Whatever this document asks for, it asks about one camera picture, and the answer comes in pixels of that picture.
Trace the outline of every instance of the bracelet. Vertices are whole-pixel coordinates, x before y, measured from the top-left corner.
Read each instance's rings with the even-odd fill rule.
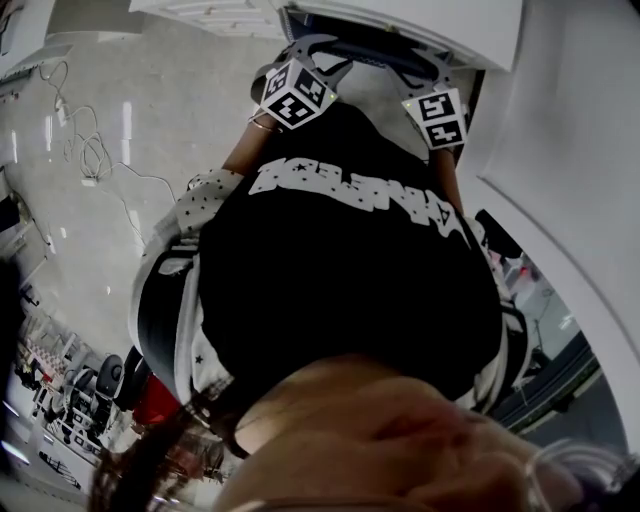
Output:
[[[261,125],[255,119],[251,119],[250,122],[251,122],[251,124],[255,124],[258,128],[261,128],[263,130],[267,130],[268,132],[271,132],[271,133],[282,133],[282,128],[280,128],[279,126],[276,126],[275,128],[269,128],[268,126]]]
[[[249,118],[249,122],[251,124],[256,125],[258,128],[262,129],[262,130],[267,130],[268,132],[271,133],[282,133],[282,128],[280,128],[279,126],[276,126],[275,128],[269,128],[268,126],[264,126],[262,124],[260,124],[258,121],[256,121],[256,119],[258,119],[259,117],[262,117],[264,115],[266,115],[267,112],[260,112],[259,114],[253,115]]]

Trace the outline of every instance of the cable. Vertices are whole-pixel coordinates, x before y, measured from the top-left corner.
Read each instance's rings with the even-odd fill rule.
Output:
[[[58,85],[54,83],[53,77],[56,75],[56,72],[61,66],[64,66],[64,76],[62,77],[62,80]],[[38,68],[38,72],[40,74],[40,79],[46,82],[47,84],[49,84],[56,91],[56,95],[53,99],[53,111],[58,112],[60,109],[62,109],[63,117],[61,119],[64,120],[65,122],[66,121],[71,122],[73,126],[73,135],[70,139],[65,141],[63,150],[62,150],[62,155],[66,162],[71,163],[71,160],[73,159],[73,153],[77,147],[77,141],[79,139],[80,149],[78,150],[78,162],[80,166],[80,172],[85,177],[85,179],[92,180],[95,182],[96,185],[99,185],[101,180],[113,174],[113,169],[121,165],[122,167],[126,168],[127,170],[135,174],[138,178],[152,179],[152,180],[156,180],[164,183],[164,185],[169,190],[169,194],[171,194],[171,199],[173,200],[173,203],[174,204],[176,203],[176,196],[173,193],[173,189],[171,188],[171,185],[166,179],[161,178],[159,176],[142,175],[134,171],[131,167],[129,167],[124,162],[117,162],[113,165],[111,164],[112,162],[111,157],[109,156],[107,148],[105,147],[104,142],[102,141],[102,136],[98,131],[98,116],[96,115],[96,112],[93,109],[93,107],[89,105],[83,105],[81,107],[76,108],[71,113],[67,114],[67,112],[70,112],[71,109],[69,107],[69,104],[65,101],[64,97],[62,96],[62,87],[64,86],[65,82],[67,81],[67,77],[69,76],[69,64],[66,61],[63,60],[63,61],[60,61],[58,64],[56,64],[56,66],[53,68],[51,73],[49,73],[47,76],[42,74],[42,66]],[[93,116],[94,130],[91,133],[91,135],[89,135],[88,137],[84,137],[80,133],[78,133],[78,127],[76,123],[76,116],[78,115],[78,113],[85,110],[91,112],[91,115]],[[95,157],[95,159],[97,160],[96,165],[92,166],[87,161],[87,151],[90,151]],[[105,194],[113,195],[122,203],[122,205],[124,206],[125,214],[127,215],[127,219],[129,220],[129,224],[131,224],[131,227],[133,228],[134,232],[140,238],[140,241],[144,245],[145,242],[144,242],[144,239],[142,238],[142,233],[140,233],[140,230],[135,226],[135,224],[131,220],[129,208],[127,207],[127,203],[125,202],[125,200],[115,192],[103,190],[102,188],[100,188],[100,191]]]
[[[533,323],[535,324],[535,327],[533,328],[533,333],[538,334],[538,345],[540,346],[540,350],[543,353],[544,353],[544,348],[542,346],[542,334],[540,334],[540,321],[544,317],[544,314],[547,312],[547,309],[549,308],[549,304],[551,303],[551,298],[555,295],[555,293],[556,293],[555,290],[553,290],[552,288],[545,288],[544,290],[542,290],[541,295],[547,298],[547,302],[542,308],[542,312],[538,315],[538,318],[534,318],[533,320]]]

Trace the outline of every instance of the white cabinet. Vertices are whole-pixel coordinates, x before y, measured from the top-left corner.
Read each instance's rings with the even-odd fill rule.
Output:
[[[486,209],[575,315],[638,451],[640,17],[627,0],[526,10],[514,70],[486,74],[456,169],[465,213]]]
[[[278,13],[268,0],[133,0],[130,10],[181,21],[219,36],[284,40]]]
[[[277,9],[289,0],[132,0],[131,10],[223,36],[283,38]],[[477,68],[511,70],[522,0],[297,0],[311,14],[394,30],[453,51]]]
[[[88,37],[140,34],[144,21],[141,14],[127,13],[127,0],[25,0],[13,16],[15,30],[3,40],[0,79],[64,57]]]

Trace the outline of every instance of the red object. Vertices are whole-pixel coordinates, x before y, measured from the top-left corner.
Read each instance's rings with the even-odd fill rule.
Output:
[[[151,375],[142,397],[133,409],[133,419],[141,425],[162,423],[180,408],[180,403],[155,375]]]

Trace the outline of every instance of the black t-shirt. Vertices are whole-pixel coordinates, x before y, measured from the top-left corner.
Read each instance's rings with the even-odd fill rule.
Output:
[[[499,298],[433,171],[340,103],[274,136],[259,167],[200,239],[203,330],[235,378],[231,416],[346,353],[450,399],[469,391],[498,353]]]

